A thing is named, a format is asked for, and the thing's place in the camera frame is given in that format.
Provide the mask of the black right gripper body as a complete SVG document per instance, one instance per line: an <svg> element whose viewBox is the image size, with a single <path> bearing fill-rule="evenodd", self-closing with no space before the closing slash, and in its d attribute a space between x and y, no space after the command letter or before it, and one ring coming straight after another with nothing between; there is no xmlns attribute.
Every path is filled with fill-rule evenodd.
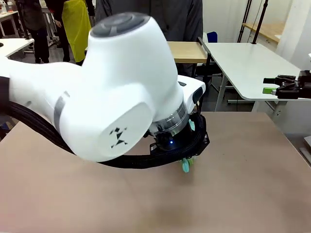
<svg viewBox="0 0 311 233"><path fill-rule="evenodd" d="M278 99L310 99L311 71L302 70L293 83L278 84L276 96Z"/></svg>

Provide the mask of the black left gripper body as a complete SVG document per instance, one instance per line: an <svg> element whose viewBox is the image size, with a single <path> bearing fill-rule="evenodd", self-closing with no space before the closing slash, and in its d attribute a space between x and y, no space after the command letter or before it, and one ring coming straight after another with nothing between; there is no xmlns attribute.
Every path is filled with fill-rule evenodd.
<svg viewBox="0 0 311 233"><path fill-rule="evenodd" d="M160 133L155 137L156 145L164 151L180 149L192 141L194 131L187 124L179 133L172 136L171 133Z"/></svg>

